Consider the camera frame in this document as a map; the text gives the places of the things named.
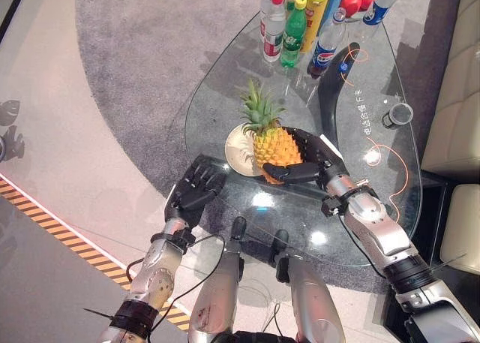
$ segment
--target glass coffee table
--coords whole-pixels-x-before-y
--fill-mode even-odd
[[[301,56],[295,68],[283,68],[279,61],[268,63],[263,58],[259,35],[260,19],[256,15],[195,91],[185,123],[189,157],[193,160],[204,154],[224,165],[228,179],[220,199],[247,219],[256,231],[255,239],[268,245],[277,230],[285,229],[289,232],[288,244],[304,254],[341,266],[366,266],[367,259],[338,217],[322,214],[323,196],[314,183],[273,186],[262,177],[241,176],[227,164],[225,142],[231,130],[245,122],[239,95],[249,77],[262,82],[286,108],[281,114],[282,125],[315,134],[323,132],[319,81],[307,74],[311,55]],[[337,51],[349,42],[346,38]],[[384,27],[380,26],[360,48],[337,100],[338,147],[354,181],[368,182],[387,205],[391,217],[411,236],[422,204],[419,158],[410,124],[398,129],[387,129],[382,124],[385,113],[404,102]]]

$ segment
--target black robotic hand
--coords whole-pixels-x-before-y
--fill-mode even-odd
[[[297,128],[283,128],[295,139],[304,163],[287,167],[266,163],[263,169],[270,176],[286,184],[316,181],[321,189],[325,189],[333,176],[348,174],[340,153],[325,136],[317,137]]]
[[[183,177],[173,186],[165,206],[165,221],[181,218],[188,229],[195,228],[205,205],[219,195],[227,175],[212,161],[199,155]]]

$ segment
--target robotic arm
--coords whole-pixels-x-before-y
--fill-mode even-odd
[[[165,227],[151,238],[129,294],[97,343],[146,341],[159,310],[173,292],[182,255],[195,242],[191,231],[200,222],[205,205],[220,193],[225,178],[199,156],[173,186],[165,208]]]
[[[386,212],[374,190],[358,187],[338,150],[324,136],[287,128],[306,163],[288,167],[265,164],[264,170],[285,183],[316,183],[328,192],[322,211],[343,216],[375,266],[388,279],[414,342],[480,342],[480,329],[446,284],[433,277],[428,265],[400,225]]]

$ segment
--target apple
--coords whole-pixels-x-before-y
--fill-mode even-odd
[[[360,10],[362,0],[342,0],[340,6],[346,10],[346,17],[350,18],[353,14]]]

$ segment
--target white plate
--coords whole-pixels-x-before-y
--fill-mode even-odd
[[[251,133],[243,134],[243,124],[233,129],[225,142],[225,157],[231,168],[243,176],[261,176],[255,164],[254,139]]]

